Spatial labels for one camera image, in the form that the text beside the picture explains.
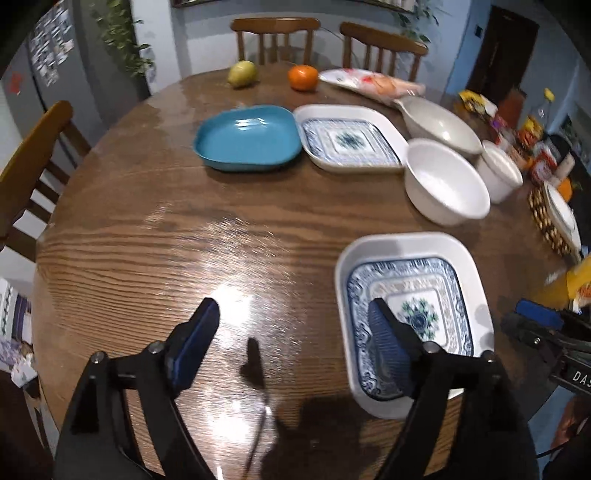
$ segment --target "round wooden table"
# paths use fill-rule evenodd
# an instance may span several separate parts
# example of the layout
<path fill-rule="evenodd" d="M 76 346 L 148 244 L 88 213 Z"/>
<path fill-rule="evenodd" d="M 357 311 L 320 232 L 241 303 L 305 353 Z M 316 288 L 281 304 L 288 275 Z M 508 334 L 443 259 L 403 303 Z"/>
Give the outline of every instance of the round wooden table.
<path fill-rule="evenodd" d="M 34 284 L 35 354 L 57 424 L 89 355 L 137 353 L 211 296 L 220 328 L 177 405 L 216 476 L 376 474 L 402 423 L 373 418 L 352 399 L 333 270 L 361 236 L 442 228 L 412 207 L 396 174 L 330 174 L 304 152 L 275 173 L 202 164 L 191 147 L 199 124 L 240 106 L 366 105 L 408 138 L 398 111 L 328 85 L 295 92 L 287 69 L 263 67 L 261 81 L 242 90 L 227 86 L 227 71 L 171 85 L 127 114 L 75 172 L 39 241 Z M 563 264 L 536 230 L 527 193 L 444 229 L 472 253 L 496 318 Z M 257 444 L 266 395 L 241 375 L 249 338 L 260 344 L 270 408 Z M 519 383 L 519 355 L 498 331 L 495 342 Z M 129 396 L 142 455 L 157 470 L 137 395 Z M 444 465 L 460 405 L 449 402 L 430 471 Z"/>

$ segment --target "blue and white patterned plate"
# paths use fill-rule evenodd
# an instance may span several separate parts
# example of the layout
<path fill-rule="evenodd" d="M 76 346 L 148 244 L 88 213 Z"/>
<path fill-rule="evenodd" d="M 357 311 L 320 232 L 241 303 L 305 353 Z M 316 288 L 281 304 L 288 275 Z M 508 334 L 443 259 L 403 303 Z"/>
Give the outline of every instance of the blue and white patterned plate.
<path fill-rule="evenodd" d="M 340 165 L 401 166 L 400 159 L 382 133 L 367 120 L 310 118 L 301 124 L 310 151 Z"/>
<path fill-rule="evenodd" d="M 382 419 L 403 419 L 413 404 L 394 381 L 377 350 L 368 307 L 383 298 L 423 341 L 446 351 L 480 356 L 494 350 L 491 313 L 476 264 L 457 239 L 440 232 L 370 235 L 341 253 L 335 290 L 349 388 L 359 405 Z M 462 391 L 453 389 L 449 398 Z"/>
<path fill-rule="evenodd" d="M 347 282 L 355 333 L 359 382 L 379 400 L 402 396 L 383 366 L 368 325 L 369 303 L 383 298 L 400 322 L 424 342 L 433 340 L 448 353 L 471 356 L 472 335 L 460 284 L 453 267 L 441 258 L 370 262 L 356 267 Z"/>
<path fill-rule="evenodd" d="M 388 118 L 358 105 L 304 105 L 294 111 L 304 149 L 337 173 L 403 171 L 408 143 Z"/>

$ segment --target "hanging plant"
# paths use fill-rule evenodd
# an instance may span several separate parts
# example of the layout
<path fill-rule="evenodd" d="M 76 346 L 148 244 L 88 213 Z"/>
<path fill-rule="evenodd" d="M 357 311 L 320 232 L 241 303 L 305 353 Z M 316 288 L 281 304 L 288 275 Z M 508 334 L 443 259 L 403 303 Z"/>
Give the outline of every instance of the hanging plant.
<path fill-rule="evenodd" d="M 429 37 L 421 32 L 419 23 L 421 20 L 427 19 L 428 22 L 434 22 L 439 26 L 439 20 L 435 16 L 435 11 L 444 13 L 441 8 L 432 5 L 431 0 L 417 0 L 413 12 L 407 14 L 393 12 L 392 14 L 398 26 L 402 27 L 402 35 L 414 41 L 431 43 Z"/>
<path fill-rule="evenodd" d="M 137 44 L 134 33 L 134 24 L 143 23 L 142 20 L 134 21 L 126 6 L 121 0 L 107 0 L 107 12 L 101 15 L 93 9 L 92 16 L 100 29 L 100 38 L 121 59 L 125 70 L 131 76 L 143 75 L 154 65 L 152 59 L 145 58 L 141 51 L 149 48 L 148 43 Z"/>

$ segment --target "wooden chair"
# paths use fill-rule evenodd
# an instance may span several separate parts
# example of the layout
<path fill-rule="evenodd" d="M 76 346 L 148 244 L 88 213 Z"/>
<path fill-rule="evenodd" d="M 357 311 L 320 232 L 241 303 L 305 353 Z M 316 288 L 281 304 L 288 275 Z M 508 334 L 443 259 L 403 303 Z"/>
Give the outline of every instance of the wooden chair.
<path fill-rule="evenodd" d="M 388 75 L 393 76 L 396 69 L 396 56 L 399 52 L 414 53 L 413 68 L 410 72 L 408 80 L 414 82 L 417 78 L 417 72 L 421 58 L 424 57 L 429 49 L 420 42 L 410 40 L 409 38 L 394 33 L 387 33 L 374 28 L 369 28 L 364 25 L 358 25 L 350 22 L 343 22 L 340 25 L 340 32 L 345 36 L 345 47 L 343 49 L 343 67 L 351 68 L 351 47 L 352 39 L 359 40 L 365 44 L 365 59 L 363 61 L 363 68 L 370 70 L 371 62 L 371 47 L 378 48 L 378 59 L 376 62 L 374 72 L 382 73 L 382 65 L 384 63 L 384 50 L 389 50 L 391 53 L 390 67 L 388 68 Z"/>
<path fill-rule="evenodd" d="M 33 190 L 37 190 L 52 203 L 57 203 L 59 194 L 40 180 L 44 170 L 63 185 L 70 179 L 51 161 L 60 133 L 66 136 L 81 157 L 90 151 L 90 145 L 72 124 L 72 115 L 72 106 L 68 102 L 60 101 L 52 106 L 23 140 L 0 174 L 0 250 L 10 247 L 23 257 L 35 261 L 36 240 L 14 227 L 14 223 L 25 210 L 39 220 L 49 222 L 50 213 L 31 200 L 31 195 Z"/>
<path fill-rule="evenodd" d="M 238 37 L 238 57 L 244 60 L 244 32 L 258 34 L 259 64 L 265 64 L 265 34 L 271 34 L 271 49 L 269 51 L 269 63 L 277 62 L 279 50 L 280 60 L 290 60 L 290 33 L 306 30 L 306 47 L 304 49 L 304 64 L 310 64 L 312 56 L 312 41 L 314 30 L 320 28 L 320 20 L 317 18 L 237 18 L 232 21 L 230 28 Z M 283 48 L 277 46 L 277 35 L 283 34 Z"/>

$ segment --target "door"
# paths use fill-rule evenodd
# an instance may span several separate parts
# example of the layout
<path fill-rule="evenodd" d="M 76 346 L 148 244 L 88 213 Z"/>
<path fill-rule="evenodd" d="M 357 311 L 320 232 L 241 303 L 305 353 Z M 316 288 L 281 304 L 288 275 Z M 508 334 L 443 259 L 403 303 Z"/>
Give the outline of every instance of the door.
<path fill-rule="evenodd" d="M 492 7 L 468 90 L 481 93 L 498 105 L 511 88 L 521 83 L 539 27 L 533 20 Z"/>

